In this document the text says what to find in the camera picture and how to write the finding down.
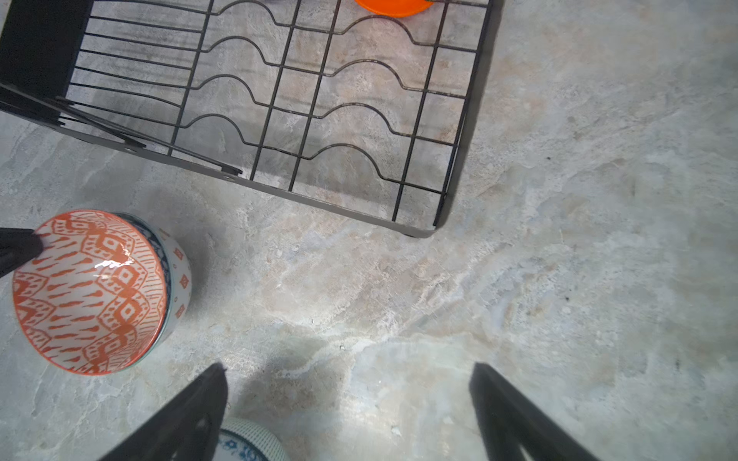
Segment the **orange plastic bowl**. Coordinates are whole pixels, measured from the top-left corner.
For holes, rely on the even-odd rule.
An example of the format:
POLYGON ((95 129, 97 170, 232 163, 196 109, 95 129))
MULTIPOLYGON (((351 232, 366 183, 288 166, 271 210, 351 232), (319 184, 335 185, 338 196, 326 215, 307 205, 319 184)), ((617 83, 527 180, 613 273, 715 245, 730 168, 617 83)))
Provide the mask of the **orange plastic bowl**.
POLYGON ((427 0, 356 0, 356 3, 370 13, 395 18, 412 17, 434 5, 427 0))

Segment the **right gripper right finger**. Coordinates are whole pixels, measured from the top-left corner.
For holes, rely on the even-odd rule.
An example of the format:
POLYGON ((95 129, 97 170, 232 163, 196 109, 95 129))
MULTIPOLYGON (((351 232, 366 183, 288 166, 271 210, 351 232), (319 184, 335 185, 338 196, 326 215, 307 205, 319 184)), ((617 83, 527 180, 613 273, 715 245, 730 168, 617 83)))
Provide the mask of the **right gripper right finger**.
POLYGON ((490 365, 475 364, 469 392, 490 460, 597 460, 490 365))

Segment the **red patterned ceramic bowl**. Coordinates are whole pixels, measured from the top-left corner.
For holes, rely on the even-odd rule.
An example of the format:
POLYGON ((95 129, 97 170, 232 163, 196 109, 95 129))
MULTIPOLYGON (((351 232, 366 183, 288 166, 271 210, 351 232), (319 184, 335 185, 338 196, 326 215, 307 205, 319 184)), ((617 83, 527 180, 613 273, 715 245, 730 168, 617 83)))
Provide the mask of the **red patterned ceramic bowl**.
POLYGON ((184 247, 139 217, 78 209, 30 236, 40 251, 13 271, 13 307, 34 350, 60 369, 128 369, 188 310, 193 275, 184 247))

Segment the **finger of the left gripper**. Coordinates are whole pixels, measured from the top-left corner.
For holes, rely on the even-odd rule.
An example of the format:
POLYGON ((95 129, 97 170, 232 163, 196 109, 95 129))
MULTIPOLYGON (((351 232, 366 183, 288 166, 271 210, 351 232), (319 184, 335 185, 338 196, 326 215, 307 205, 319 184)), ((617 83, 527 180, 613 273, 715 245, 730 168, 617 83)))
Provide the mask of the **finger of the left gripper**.
POLYGON ((0 278, 13 273, 43 252, 42 239, 32 229, 0 230, 0 278))

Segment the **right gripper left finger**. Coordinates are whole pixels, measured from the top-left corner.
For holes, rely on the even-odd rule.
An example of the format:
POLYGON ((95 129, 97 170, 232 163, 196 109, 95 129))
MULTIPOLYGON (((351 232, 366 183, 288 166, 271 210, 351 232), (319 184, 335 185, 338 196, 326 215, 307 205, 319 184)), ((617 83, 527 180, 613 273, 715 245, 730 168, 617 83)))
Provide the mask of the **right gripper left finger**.
POLYGON ((211 460, 228 401, 226 369, 215 362, 105 460, 211 460))

